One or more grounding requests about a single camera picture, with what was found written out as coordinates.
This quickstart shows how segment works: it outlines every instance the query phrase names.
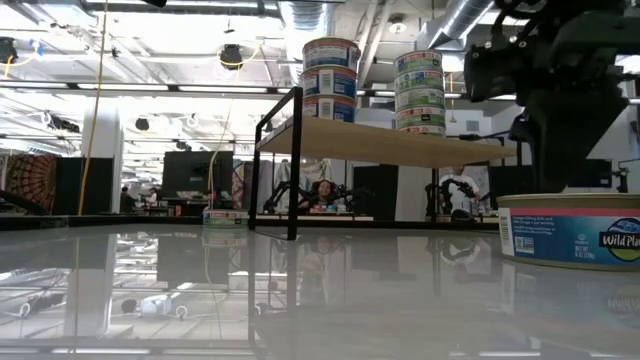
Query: tuna can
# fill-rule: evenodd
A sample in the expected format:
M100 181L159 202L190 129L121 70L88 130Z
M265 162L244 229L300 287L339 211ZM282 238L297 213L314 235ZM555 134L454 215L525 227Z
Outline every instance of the tuna can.
M396 78L396 91L414 88L431 88L444 90L444 74L436 70L409 71Z
M339 66L316 66L302 73L304 96L342 95L356 98L355 71Z
M539 265L640 271L640 195L498 198L503 255Z
M444 91L417 88L396 93L396 111L408 107L441 107L444 109Z
M396 113L396 125L403 129L414 125L445 127L445 109L441 107L415 107Z
M340 95L308 96L302 100L302 114L352 123L356 114L356 101Z
M396 77L410 71L436 70L442 72L442 54L435 51L413 51L393 63Z
M337 65L358 71L360 49L350 40L323 37L306 43L302 48L302 56L305 69L320 65Z
M444 126L437 125L413 125L407 126L402 129L398 129L399 131L410 132L413 134L425 134L425 135L434 135L439 137L444 137L446 133L446 128Z

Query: ceiling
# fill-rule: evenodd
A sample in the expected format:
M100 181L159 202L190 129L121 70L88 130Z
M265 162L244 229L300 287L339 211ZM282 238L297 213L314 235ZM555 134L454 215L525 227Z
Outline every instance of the ceiling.
M413 50L421 24L444 13L446 0L390 0L392 14L402 14L406 31L395 34L384 26L378 60L366 84L386 85L393 80L390 61ZM176 0L157 11L136 0L112 0L106 21L103 81L113 83L211 84L225 86L289 87L292 79L287 57L287 28L278 15L278 5L264 3L262 14L256 3ZM333 36L358 40L360 19L369 0L348 0L333 5L330 28ZM0 37L16 39L19 62L6 80L95 83L99 73L102 0L27 1L0 5ZM482 25L471 34L471 42L484 41ZM34 49L33 41L41 47ZM229 71L219 62L225 44L241 45L243 58L251 59L239 71ZM456 91L463 90L461 73L453 74ZM82 94L42 94L0 89L0 134L67 135L73 140L0 140L0 146L17 151L77 153L78 134L54 130L45 124L47 111L81 129L85 109L92 97ZM175 151L175 143L162 139L193 139L201 149L214 149L223 132L225 139L247 142L255 124L277 99L185 98L121 96L121 120L125 122L125 159L136 154ZM291 115L283 109L277 121ZM149 131L135 127L147 118ZM125 163L135 170L137 164Z

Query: can label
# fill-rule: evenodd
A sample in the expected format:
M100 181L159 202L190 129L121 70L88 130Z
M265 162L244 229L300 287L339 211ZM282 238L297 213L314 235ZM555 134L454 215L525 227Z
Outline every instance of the can label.
M444 90L444 76L441 71L410 71L396 78L396 91L427 87Z
M320 65L337 65L358 70L360 49L351 42L340 39L314 40L303 49L305 69Z
M409 108L396 113L398 129L413 125L445 126L445 109L439 107Z
M398 128L399 131L410 132L413 134L425 134L425 135L434 135L434 136L444 136L446 133L446 128L444 126L436 126L436 125L416 125L416 126L407 126L405 128Z
M348 68L317 67L302 73L304 95L342 95L356 98L356 73Z
M505 255L595 265L640 265L640 209L500 208Z
M436 106L444 108L444 91L429 88L418 88L397 93L396 110L404 110L409 106Z
M356 103L347 97L312 96L302 100L302 114L321 119L352 123L355 119Z
M396 76L426 69L442 71L442 55L435 51L416 51L399 57L394 64Z

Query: white pillar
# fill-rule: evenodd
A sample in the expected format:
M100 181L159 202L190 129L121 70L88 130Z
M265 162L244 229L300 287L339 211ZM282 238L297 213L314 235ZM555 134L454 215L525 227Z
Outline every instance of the white pillar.
M104 236L108 236L108 239L98 238L89 239L89 241L108 242L105 267L103 269L74 269L67 277L64 336L77 334L79 337L102 337L109 330L117 235ZM83 241L78 242L80 243L80 264L95 262L96 259L92 258L95 254L83 252ZM74 331L76 322L78 324L77 332Z
M82 156L88 155L95 99L88 104L84 113L82 129ZM120 211L120 186L122 180L122 152L124 149L124 122L120 121L118 99L100 99L96 128L91 147L92 158L113 158L113 179L111 189L111 211Z

